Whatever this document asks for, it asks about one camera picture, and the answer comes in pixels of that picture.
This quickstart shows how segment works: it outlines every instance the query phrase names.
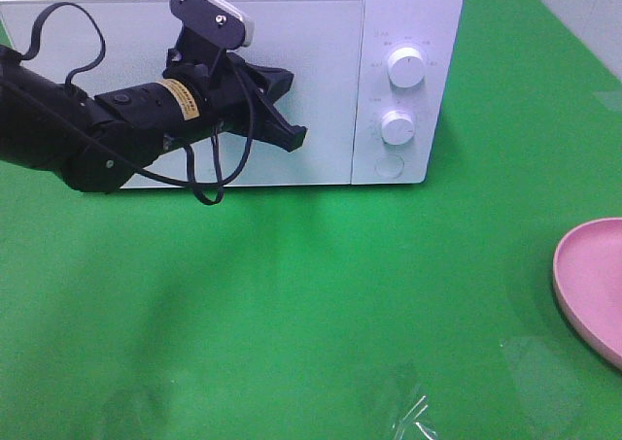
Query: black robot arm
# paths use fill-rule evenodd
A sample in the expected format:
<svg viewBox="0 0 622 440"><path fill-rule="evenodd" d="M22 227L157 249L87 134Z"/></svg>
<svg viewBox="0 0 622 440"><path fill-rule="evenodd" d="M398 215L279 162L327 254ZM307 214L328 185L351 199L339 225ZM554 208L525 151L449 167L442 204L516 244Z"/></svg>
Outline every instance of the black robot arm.
<svg viewBox="0 0 622 440"><path fill-rule="evenodd" d="M175 48L167 54L159 82L114 90L89 98L71 84L72 71L58 85L29 71L22 61L34 57L47 16L35 21L30 50L24 55L0 46L0 159L48 170L82 191L111 192L135 173L173 186L190 188L206 204L219 202L224 185L239 175L253 140L291 152L302 145L306 128L289 125L274 107L294 75L284 69L254 66L231 52L251 41L252 24L222 0L171 0L171 12L183 24ZM218 134L224 130L247 139L240 164L223 176ZM199 183L190 144L211 138L217 179ZM183 148L189 158L187 179L170 179L145 169L159 156ZM215 188L215 200L203 190Z"/></svg>

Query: white microwave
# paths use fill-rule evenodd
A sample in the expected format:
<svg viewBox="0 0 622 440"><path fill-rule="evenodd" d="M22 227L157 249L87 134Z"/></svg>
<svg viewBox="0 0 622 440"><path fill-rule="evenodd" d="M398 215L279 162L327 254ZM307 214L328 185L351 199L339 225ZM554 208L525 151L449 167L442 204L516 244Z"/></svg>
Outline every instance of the white microwave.
<svg viewBox="0 0 622 440"><path fill-rule="evenodd" d="M11 45L25 51L45 6L81 4L107 43L106 59L75 84L90 95L156 80L180 21L169 0L0 0ZM302 147L253 145L233 186L420 183L426 177L462 0L226 0L254 20L248 62L294 73L277 109L308 128ZM59 9L27 67L55 82L90 62L99 42L79 12ZM221 137L223 171L234 169L244 139ZM209 141L194 145L197 179L212 181ZM161 156L151 170L186 176L185 155ZM162 186L134 176L126 187Z"/></svg>

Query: green backdrop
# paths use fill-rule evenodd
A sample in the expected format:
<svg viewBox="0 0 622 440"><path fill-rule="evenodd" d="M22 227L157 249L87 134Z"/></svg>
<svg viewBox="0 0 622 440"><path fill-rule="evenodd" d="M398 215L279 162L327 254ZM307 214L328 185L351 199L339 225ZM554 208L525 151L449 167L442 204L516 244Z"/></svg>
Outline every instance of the green backdrop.
<svg viewBox="0 0 622 440"><path fill-rule="evenodd" d="M620 438L551 285L621 215L619 90L537 0L465 0L422 185L205 208L3 163L0 438Z"/></svg>

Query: pink bowl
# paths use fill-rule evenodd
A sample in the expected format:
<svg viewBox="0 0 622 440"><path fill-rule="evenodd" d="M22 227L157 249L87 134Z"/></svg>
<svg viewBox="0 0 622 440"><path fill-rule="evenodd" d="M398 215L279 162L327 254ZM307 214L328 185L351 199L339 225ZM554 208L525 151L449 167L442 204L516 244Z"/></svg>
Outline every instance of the pink bowl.
<svg viewBox="0 0 622 440"><path fill-rule="evenodd" d="M553 259L555 293L572 326L622 369L622 218L571 230Z"/></svg>

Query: warning sticker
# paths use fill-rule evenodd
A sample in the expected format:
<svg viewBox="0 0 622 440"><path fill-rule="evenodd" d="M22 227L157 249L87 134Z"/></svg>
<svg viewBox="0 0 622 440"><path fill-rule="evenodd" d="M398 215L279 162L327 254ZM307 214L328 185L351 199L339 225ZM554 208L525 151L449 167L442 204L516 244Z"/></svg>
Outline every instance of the warning sticker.
<svg viewBox="0 0 622 440"><path fill-rule="evenodd" d="M163 79L157 83L166 87L173 97L175 97L179 108L182 110L185 121L198 118L198 106L185 85L175 79Z"/></svg>

